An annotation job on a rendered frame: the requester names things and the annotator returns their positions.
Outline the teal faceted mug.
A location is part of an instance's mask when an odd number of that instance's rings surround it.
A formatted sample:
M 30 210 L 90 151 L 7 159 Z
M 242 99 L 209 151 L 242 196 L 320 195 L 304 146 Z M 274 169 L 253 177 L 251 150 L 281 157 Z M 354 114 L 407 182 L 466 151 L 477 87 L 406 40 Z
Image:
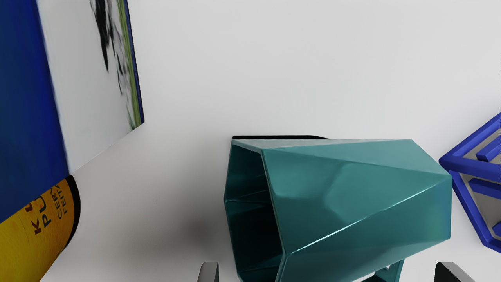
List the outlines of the teal faceted mug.
M 231 141 L 224 207 L 240 282 L 353 282 L 451 236 L 452 180 L 401 140 Z

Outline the yellow labelled can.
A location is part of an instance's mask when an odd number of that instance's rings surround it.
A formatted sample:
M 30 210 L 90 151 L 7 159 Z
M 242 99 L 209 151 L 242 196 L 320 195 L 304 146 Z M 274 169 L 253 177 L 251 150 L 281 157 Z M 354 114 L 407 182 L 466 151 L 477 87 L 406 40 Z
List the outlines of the yellow labelled can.
M 0 282 L 40 282 L 72 240 L 80 214 L 69 175 L 0 223 Z

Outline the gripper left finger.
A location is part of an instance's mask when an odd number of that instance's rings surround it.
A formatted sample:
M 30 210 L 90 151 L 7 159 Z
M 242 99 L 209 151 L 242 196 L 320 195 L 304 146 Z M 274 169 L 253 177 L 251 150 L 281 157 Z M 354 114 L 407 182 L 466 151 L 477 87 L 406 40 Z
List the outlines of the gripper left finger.
M 219 263 L 217 261 L 204 262 L 199 270 L 198 282 L 220 282 Z

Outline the blue and white carton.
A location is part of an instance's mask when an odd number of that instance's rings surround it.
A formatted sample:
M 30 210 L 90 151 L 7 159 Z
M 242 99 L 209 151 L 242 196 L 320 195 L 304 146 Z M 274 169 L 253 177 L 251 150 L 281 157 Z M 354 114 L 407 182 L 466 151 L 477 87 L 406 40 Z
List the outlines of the blue and white carton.
M 143 123 L 128 0 L 0 0 L 0 222 Z

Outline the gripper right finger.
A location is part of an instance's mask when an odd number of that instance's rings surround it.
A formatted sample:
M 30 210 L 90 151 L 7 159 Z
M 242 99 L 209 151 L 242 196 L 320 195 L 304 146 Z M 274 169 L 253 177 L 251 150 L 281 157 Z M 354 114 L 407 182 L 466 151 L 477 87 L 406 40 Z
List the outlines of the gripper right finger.
M 437 262 L 434 282 L 475 282 L 462 268 L 454 262 Z

